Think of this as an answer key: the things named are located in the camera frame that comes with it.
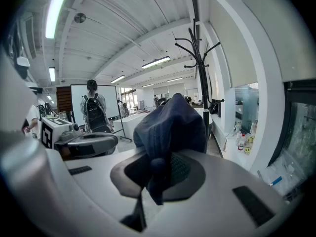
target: shelf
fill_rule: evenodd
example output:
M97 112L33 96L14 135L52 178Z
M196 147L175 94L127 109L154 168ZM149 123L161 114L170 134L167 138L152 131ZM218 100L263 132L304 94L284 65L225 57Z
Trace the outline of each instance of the shelf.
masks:
M226 151L222 151L222 155L225 159L233 161L246 169L245 167L249 159L249 155L245 154L244 151L238 150L238 147L236 146L236 137L227 139Z

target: black coat rack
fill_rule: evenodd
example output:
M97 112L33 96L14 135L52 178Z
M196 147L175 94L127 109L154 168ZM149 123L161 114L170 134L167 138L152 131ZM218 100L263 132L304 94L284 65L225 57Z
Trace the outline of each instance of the black coat rack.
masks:
M224 102L224 99L217 101L217 102L211 102L209 100L209 96L208 96L208 86L207 86L207 77L206 77L206 71L205 71L205 67L209 67L209 65L204 65L204 60L207 56L207 53L209 51L211 51L212 49L214 49L215 47L217 47L218 45L220 45L221 43L218 42L216 45L212 46L209 50L207 50L204 53L203 59L201 57L201 54L199 52L198 49L198 40L202 40L202 39L198 39L196 38L196 20L193 19L193 33L191 28L189 27L189 33L191 36L191 40L189 39L183 39L183 38L175 38L175 40L186 40L188 42L191 43L192 45L192 49L193 52L192 53L190 50L187 50L185 47L179 45L178 43L175 43L176 46L182 48L183 50L187 51L188 53L190 53L196 60L196 63L193 66L184 66L185 68L194 68L197 66L198 68L198 72L199 72L199 77L201 80L201 87L202 87L202 100L203 100L203 107L204 107L204 111L203 111L203 120L204 120L204 124L205 124L205 128L206 128L206 141L208 139L208 128L209 128L209 108L208 108L208 103L209 102L212 106L219 104L220 102Z

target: navy blue cloth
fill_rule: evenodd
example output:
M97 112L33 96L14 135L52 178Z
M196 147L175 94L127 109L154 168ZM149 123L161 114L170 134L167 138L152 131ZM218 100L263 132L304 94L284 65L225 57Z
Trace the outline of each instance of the navy blue cloth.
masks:
M151 159L168 159L181 149L205 153L205 131L202 117L177 93L144 117L133 137L136 147L145 146Z

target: fluorescent light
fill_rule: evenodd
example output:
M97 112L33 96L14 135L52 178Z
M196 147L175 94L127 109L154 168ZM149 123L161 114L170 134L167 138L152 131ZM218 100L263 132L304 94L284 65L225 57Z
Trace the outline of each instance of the fluorescent light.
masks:
M145 85L145 86L143 86L143 88L148 87L148 86L152 86L152 85L154 85L154 84Z
M145 65L142 66L143 69L146 69L146 68L149 68L149 67L152 67L154 65L157 65L161 62L164 62L164 61L169 61L170 60L170 57L169 56L166 56L166 57L163 57L161 59L158 59L158 60L155 60L155 61L152 61L150 63L147 63Z
M182 79L182 77L177 78L177 79L172 79L172 80L169 80L169 81L167 81L167 82L170 82L170 81L176 81L176 80L181 80L181 79Z
M49 75L50 75L50 80L55 81L55 68L54 67L49 68Z
M47 20L46 20L46 32L45 36L48 39L55 38L55 30L57 25L57 20L59 16L59 12L61 9L61 6L63 5L64 0L51 0L48 14L47 14Z
M114 81L112 81L111 83L115 83L119 80L122 80L123 78L125 78L125 76L120 76L119 78L116 78Z

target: black rubber pad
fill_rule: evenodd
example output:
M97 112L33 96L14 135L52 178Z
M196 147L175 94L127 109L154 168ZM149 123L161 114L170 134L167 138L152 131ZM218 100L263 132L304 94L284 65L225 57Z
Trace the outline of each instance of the black rubber pad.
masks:
M274 213L248 187L240 186L233 192L257 227L273 218Z
M84 173L84 172L89 171L89 170L92 170L92 168L90 168L89 166L83 166L83 167L79 167L79 168L68 169L69 173L72 176L80 174L80 173Z

